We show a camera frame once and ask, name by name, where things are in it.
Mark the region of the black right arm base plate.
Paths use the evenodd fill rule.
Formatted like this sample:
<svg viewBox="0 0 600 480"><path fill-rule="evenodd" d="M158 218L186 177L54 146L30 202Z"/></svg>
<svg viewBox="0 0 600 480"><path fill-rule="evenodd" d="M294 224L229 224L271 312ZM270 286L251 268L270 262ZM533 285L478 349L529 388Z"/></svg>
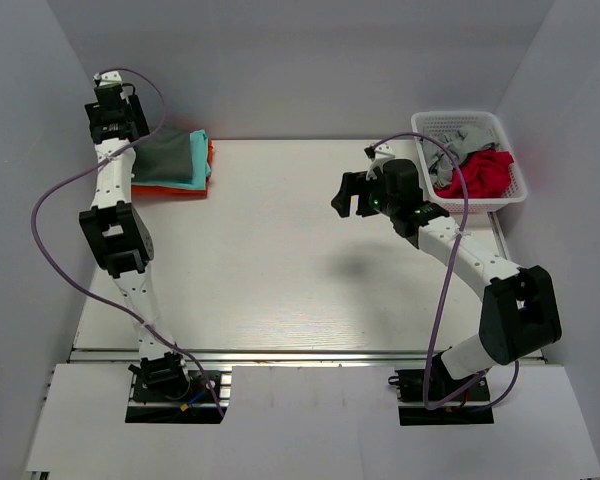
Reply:
<svg viewBox="0 0 600 480"><path fill-rule="evenodd" d="M468 390L458 393L436 410L427 410L423 403L424 369L400 369L388 377L387 383L396 389L399 423L401 426L469 426L494 423L491 401L485 377ZM432 360L428 398L439 402L463 387L471 376L453 380L443 369L440 354Z"/></svg>

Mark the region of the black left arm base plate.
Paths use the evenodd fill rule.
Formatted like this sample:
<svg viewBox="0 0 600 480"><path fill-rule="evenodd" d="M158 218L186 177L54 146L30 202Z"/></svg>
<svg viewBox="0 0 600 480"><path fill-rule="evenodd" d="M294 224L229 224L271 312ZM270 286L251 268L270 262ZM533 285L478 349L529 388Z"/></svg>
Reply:
<svg viewBox="0 0 600 480"><path fill-rule="evenodd" d="M163 394L133 373L126 407L127 424L219 425L219 413L199 371L188 372L187 387Z"/></svg>

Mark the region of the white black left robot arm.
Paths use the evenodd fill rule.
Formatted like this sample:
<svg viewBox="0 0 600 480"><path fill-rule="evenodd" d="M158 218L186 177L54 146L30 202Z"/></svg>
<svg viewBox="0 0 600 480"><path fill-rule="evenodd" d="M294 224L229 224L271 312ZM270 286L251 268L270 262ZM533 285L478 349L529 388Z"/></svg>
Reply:
<svg viewBox="0 0 600 480"><path fill-rule="evenodd" d="M191 374L161 321L153 289L151 235L132 205L132 169L136 153L131 143L149 134L139 99L125 93L117 73L95 80L96 101L85 106L99 161L91 207L79 214L79 224L98 266L112 278L124 305L141 321L135 327L140 361L130 370L141 385L166 398L185 396Z"/></svg>

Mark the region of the dark grey t-shirt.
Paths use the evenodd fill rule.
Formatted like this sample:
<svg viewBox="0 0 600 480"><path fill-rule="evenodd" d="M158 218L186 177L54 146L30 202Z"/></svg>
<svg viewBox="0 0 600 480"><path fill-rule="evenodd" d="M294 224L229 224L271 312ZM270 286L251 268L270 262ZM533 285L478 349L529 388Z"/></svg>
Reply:
<svg viewBox="0 0 600 480"><path fill-rule="evenodd" d="M135 148L135 182L184 182L193 177L190 133L165 126Z"/></svg>

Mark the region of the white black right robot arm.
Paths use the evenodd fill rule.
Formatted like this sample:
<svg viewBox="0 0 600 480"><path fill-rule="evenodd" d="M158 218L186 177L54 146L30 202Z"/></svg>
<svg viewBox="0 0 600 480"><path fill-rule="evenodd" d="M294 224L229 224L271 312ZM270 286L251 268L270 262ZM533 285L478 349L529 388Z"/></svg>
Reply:
<svg viewBox="0 0 600 480"><path fill-rule="evenodd" d="M344 173L331 205L342 218L387 216L400 237L451 268L481 301L477 334L433 360L431 384L439 396L455 398L469 376L561 339L549 272L523 268L462 232L447 210L424 199L412 161L394 159L373 173Z"/></svg>

